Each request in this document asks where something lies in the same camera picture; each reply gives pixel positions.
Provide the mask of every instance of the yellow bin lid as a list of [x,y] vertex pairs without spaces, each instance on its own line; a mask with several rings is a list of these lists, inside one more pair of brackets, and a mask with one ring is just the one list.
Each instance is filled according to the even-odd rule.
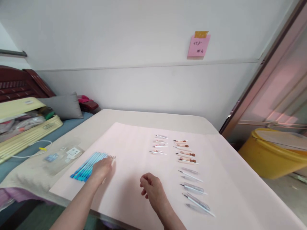
[[288,150],[307,151],[307,137],[291,132],[277,130],[255,130],[257,135],[263,140],[276,144]]
[[26,97],[8,102],[0,103],[0,123],[5,118],[14,117],[19,114],[46,106],[35,97]]

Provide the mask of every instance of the gray pillow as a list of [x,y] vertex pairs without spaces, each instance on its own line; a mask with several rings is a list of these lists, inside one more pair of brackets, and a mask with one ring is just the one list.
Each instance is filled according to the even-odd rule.
[[61,120],[83,118],[76,92],[70,95],[38,98],[38,100],[51,107]]

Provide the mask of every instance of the white paper sheet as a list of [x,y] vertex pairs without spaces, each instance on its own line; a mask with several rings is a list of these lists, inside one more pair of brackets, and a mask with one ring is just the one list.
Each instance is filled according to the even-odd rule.
[[[169,137],[167,155],[153,155],[154,134]],[[199,165],[177,161],[172,140],[189,140]],[[95,151],[116,155],[112,175],[98,189],[91,208],[104,215],[144,230],[163,229],[148,200],[141,196],[140,177],[151,172],[159,177],[175,212],[187,229],[306,229],[295,214],[245,163],[220,135],[202,135],[115,123],[81,155],[54,184],[50,192],[72,200],[84,182],[70,178]],[[207,203],[216,218],[197,213],[179,185],[185,180],[181,167],[198,171],[208,195],[195,195]]]

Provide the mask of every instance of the right hand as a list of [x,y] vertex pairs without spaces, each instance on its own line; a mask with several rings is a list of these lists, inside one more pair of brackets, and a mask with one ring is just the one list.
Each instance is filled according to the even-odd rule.
[[141,177],[140,182],[140,187],[143,188],[141,192],[142,196],[146,194],[145,198],[149,199],[152,208],[158,215],[162,210],[170,207],[170,203],[158,177],[155,177],[151,173],[146,173]]
[[112,171],[112,159],[110,157],[103,158],[93,165],[93,171],[90,178],[102,183],[110,171]]

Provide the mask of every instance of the blue pen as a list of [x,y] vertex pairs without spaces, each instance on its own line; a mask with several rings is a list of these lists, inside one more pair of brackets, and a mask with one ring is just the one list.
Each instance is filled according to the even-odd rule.
[[76,174],[74,174],[74,179],[78,176],[78,174],[81,172],[81,171],[83,171],[84,170],[84,168],[87,166],[87,164],[90,162],[90,161],[92,161],[96,156],[98,156],[99,155],[99,152],[95,152],[84,164],[83,164],[83,166],[81,166],[82,168],[76,173]]
[[81,177],[83,175],[83,173],[89,168],[90,164],[92,162],[95,162],[95,160],[101,155],[101,152],[98,152],[98,154],[93,158],[91,159],[86,165],[85,167],[83,167],[83,169],[78,173],[77,176],[74,177],[74,179],[77,179],[79,180],[79,177]]
[[92,162],[92,164],[90,165],[90,167],[83,173],[82,177],[80,178],[81,181],[84,181],[84,179],[86,179],[86,177],[88,176],[88,174],[93,170],[93,165],[95,163],[97,163],[98,161],[100,161],[101,159],[105,158],[106,153],[103,153],[100,157],[98,157],[98,159],[96,159],[95,162]]
[[[100,160],[102,160],[103,158],[107,158],[108,157],[108,155],[105,153],[104,155],[103,155],[103,157],[100,159]],[[86,175],[86,177],[85,177],[85,179],[84,179],[84,182],[86,182],[87,180],[88,180],[88,178],[91,176],[91,174],[92,174],[92,171],[93,171],[93,167],[90,169],[90,171],[87,173],[87,175]]]
[[81,165],[80,166],[80,168],[78,168],[76,171],[75,171],[75,173],[74,174],[72,174],[70,177],[71,178],[74,178],[74,176],[96,155],[96,154],[98,154],[98,152],[95,152],[90,158],[88,158],[87,159],[87,161],[85,161],[84,163],[83,163],[83,165]]
[[96,160],[96,158],[98,158],[99,156],[100,156],[100,152],[98,152],[98,154],[94,157],[94,158],[92,158],[84,167],[83,167],[83,169],[78,173],[78,174],[76,174],[75,176],[74,176],[74,179],[78,179],[82,174],[83,174],[83,172],[89,167],[89,164],[91,163],[91,162],[93,162],[93,161],[95,161]]

